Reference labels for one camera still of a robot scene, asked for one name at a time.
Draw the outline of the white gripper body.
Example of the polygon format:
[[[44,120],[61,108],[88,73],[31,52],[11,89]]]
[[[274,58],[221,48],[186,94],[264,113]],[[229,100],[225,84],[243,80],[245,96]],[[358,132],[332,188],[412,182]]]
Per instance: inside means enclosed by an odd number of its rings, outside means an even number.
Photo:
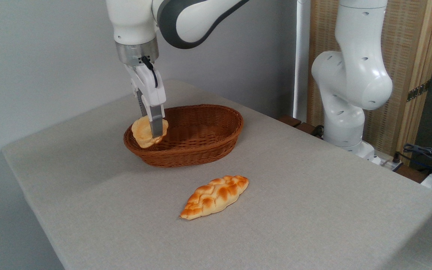
[[[149,69],[145,65],[125,66],[135,86],[139,88],[146,98],[146,106],[158,106],[166,102],[166,91],[163,86],[161,74],[156,69]]]

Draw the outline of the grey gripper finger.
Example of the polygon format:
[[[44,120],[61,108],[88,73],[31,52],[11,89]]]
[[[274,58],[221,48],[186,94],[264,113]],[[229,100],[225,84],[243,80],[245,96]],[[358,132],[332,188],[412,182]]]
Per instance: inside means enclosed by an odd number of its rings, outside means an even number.
[[[149,106],[148,118],[153,137],[160,137],[163,135],[163,118],[165,117],[163,105]]]
[[[146,98],[144,97],[142,91],[137,88],[136,90],[136,97],[138,100],[138,104],[139,104],[139,108],[141,110],[142,116],[148,116],[148,112],[147,112],[147,106],[146,106]]]

